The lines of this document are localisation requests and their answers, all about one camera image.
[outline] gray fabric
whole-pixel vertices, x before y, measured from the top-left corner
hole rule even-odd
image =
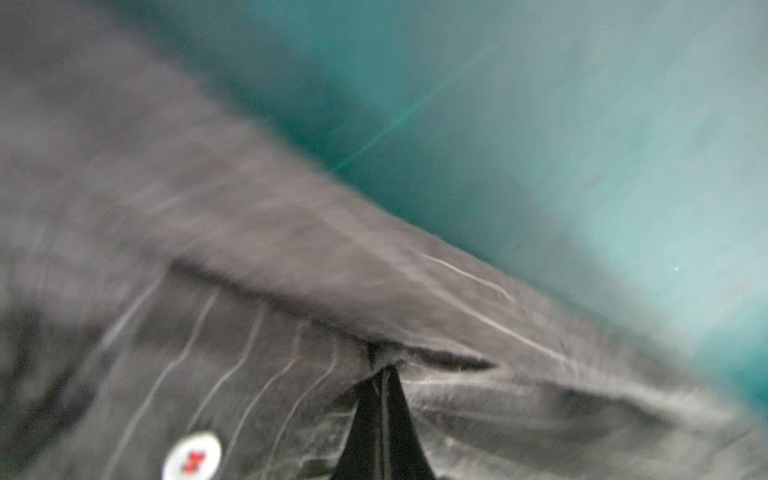
[[[738,402],[377,209],[109,18],[2,5],[14,475],[158,478],[213,429],[221,478],[295,478],[398,362],[438,476],[768,478]]]

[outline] teal background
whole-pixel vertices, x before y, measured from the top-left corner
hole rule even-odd
[[[115,1],[376,203],[768,405],[768,2]]]

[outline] white button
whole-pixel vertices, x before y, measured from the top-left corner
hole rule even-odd
[[[163,480],[211,480],[221,463],[221,442],[213,432],[181,439],[168,452]]]

